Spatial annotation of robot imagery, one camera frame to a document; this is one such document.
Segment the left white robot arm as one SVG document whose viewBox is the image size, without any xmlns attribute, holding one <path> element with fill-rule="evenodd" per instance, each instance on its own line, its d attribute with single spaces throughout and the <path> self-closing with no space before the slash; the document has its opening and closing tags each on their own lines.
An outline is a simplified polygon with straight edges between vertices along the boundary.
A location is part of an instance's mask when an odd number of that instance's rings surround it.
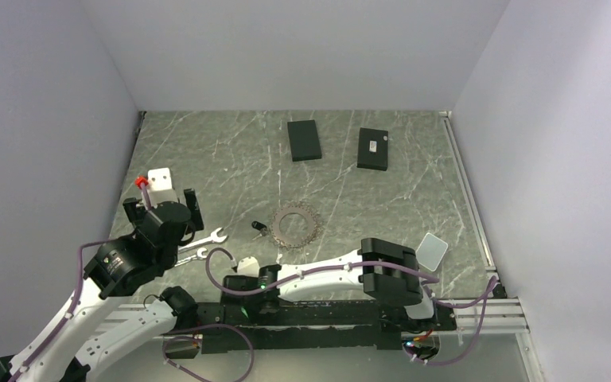
<svg viewBox="0 0 611 382">
<path fill-rule="evenodd" d="M 194 189 L 185 202 L 163 201 L 129 215 L 133 232 L 94 242 L 96 254 L 78 259 L 70 299 L 22 351 L 0 357 L 0 381 L 72 381 L 91 367 L 76 354 L 100 323 L 141 286 L 173 268 L 179 249 L 204 228 Z"/>
</svg>

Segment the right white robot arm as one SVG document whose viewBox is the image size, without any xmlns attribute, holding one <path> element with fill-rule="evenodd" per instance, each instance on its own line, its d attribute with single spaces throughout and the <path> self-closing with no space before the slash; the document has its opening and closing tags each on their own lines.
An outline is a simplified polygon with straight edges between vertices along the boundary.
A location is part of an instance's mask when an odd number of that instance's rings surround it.
<svg viewBox="0 0 611 382">
<path fill-rule="evenodd" d="M 271 309 L 276 302 L 302 302 L 325 292 L 357 290 L 381 304 L 404 309 L 416 330 L 428 329 L 438 317 L 423 286 L 438 279 L 421 272 L 416 251 L 400 244 L 365 238 L 360 248 L 315 263 L 260 267 L 256 259 L 246 258 L 250 274 L 242 274 L 240 263 L 225 249 L 220 251 L 232 261 L 235 274 L 220 283 L 206 269 L 210 282 L 224 298 L 245 301 L 256 312 Z"/>
</svg>

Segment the lower silver wrench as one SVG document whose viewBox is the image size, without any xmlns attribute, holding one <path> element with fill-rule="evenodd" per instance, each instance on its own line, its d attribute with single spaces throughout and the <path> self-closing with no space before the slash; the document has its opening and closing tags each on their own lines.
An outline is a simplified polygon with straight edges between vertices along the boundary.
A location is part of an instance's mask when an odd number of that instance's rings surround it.
<svg viewBox="0 0 611 382">
<path fill-rule="evenodd" d="M 206 260 L 208 255 L 207 255 L 208 250 L 206 248 L 198 248 L 197 252 L 194 255 L 190 255 L 187 256 L 183 259 L 179 259 L 174 266 L 175 267 L 179 267 L 182 265 L 185 265 L 187 263 L 190 263 L 192 261 L 198 261 L 198 260 Z"/>
</svg>

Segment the silver wrench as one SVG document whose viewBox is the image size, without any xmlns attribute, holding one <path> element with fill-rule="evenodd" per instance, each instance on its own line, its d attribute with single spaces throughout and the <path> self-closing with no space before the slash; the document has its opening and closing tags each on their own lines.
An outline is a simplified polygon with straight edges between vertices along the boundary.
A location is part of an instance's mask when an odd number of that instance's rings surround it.
<svg viewBox="0 0 611 382">
<path fill-rule="evenodd" d="M 198 248 L 197 252 L 194 255 L 190 255 L 187 256 L 183 259 L 179 259 L 174 266 L 175 267 L 179 267 L 182 265 L 185 265 L 187 263 L 190 263 L 192 261 L 198 261 L 198 260 L 206 260 L 208 255 L 207 255 L 208 250 L 206 248 Z"/>
<path fill-rule="evenodd" d="M 213 230 L 209 236 L 202 239 L 194 240 L 193 242 L 179 247 L 180 251 L 189 250 L 190 248 L 197 248 L 206 244 L 222 244 L 224 243 L 228 235 L 223 235 L 223 228 L 217 228 Z"/>
</svg>

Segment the upper silver wrench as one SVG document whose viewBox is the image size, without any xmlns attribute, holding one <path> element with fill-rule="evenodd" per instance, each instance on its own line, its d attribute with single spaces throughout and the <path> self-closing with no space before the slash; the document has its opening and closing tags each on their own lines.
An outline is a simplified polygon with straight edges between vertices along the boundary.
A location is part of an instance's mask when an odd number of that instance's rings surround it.
<svg viewBox="0 0 611 382">
<path fill-rule="evenodd" d="M 190 248 L 197 248 L 206 244 L 222 244 L 224 243 L 228 235 L 223 235 L 223 228 L 217 228 L 213 230 L 209 236 L 202 239 L 194 240 L 193 242 L 179 247 L 180 251 L 189 250 Z"/>
</svg>

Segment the plain black rectangular box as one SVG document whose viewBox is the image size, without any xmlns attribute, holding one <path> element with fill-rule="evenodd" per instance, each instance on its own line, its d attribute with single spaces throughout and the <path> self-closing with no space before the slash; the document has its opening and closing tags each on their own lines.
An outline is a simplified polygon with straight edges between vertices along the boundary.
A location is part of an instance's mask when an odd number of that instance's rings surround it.
<svg viewBox="0 0 611 382">
<path fill-rule="evenodd" d="M 293 162 L 322 159 L 315 120 L 290 121 L 287 123 L 287 132 Z"/>
</svg>

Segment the clear plastic card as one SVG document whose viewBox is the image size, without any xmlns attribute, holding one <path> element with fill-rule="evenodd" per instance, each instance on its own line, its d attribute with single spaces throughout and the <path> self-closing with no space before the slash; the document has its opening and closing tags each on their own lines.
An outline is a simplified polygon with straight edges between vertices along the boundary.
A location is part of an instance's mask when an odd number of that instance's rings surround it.
<svg viewBox="0 0 611 382">
<path fill-rule="evenodd" d="M 416 250 L 416 258 L 422 267 L 429 271 L 436 271 L 448 249 L 447 242 L 428 232 Z"/>
</svg>

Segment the black box with label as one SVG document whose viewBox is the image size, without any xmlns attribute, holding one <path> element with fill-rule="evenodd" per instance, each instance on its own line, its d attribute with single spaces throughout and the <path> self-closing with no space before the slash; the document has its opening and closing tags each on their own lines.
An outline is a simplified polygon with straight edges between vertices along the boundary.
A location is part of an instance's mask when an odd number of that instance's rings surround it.
<svg viewBox="0 0 611 382">
<path fill-rule="evenodd" d="M 356 166 L 367 170 L 387 171 L 388 131 L 360 128 Z"/>
</svg>

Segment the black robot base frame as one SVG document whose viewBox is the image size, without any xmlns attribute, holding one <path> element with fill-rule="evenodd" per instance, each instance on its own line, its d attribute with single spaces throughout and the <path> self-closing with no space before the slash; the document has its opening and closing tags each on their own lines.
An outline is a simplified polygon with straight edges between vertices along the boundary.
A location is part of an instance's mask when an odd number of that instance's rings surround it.
<svg viewBox="0 0 611 382">
<path fill-rule="evenodd" d="M 450 308 L 435 307 L 432 318 L 412 320 L 404 309 L 375 300 L 309 301 L 283 303 L 275 316 L 250 322 L 237 306 L 196 302 L 181 287 L 168 287 L 157 301 L 173 308 L 174 332 L 201 337 L 204 354 L 246 349 L 327 349 L 373 347 L 399 350 L 411 334 L 454 331 Z"/>
</svg>

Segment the aluminium rail frame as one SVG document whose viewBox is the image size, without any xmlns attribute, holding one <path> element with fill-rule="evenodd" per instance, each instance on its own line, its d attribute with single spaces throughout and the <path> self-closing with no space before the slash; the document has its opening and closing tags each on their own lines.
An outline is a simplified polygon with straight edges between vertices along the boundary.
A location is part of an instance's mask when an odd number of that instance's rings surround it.
<svg viewBox="0 0 611 382">
<path fill-rule="evenodd" d="M 293 162 L 287 123 L 313 119 L 322 159 Z M 360 128 L 388 131 L 387 171 L 356 166 Z M 170 168 L 177 190 L 197 192 L 204 234 L 223 228 L 237 258 L 268 265 L 333 259 L 377 237 L 416 248 L 433 233 L 449 245 L 436 270 L 438 295 L 470 301 L 493 275 L 443 117 L 436 111 L 147 111 L 123 180 Z M 251 222 L 269 233 L 253 240 Z M 439 360 L 423 367 L 401 350 L 372 347 L 259 350 L 252 381 L 529 381 L 528 327 L 516 299 L 457 310 L 440 333 Z"/>
</svg>

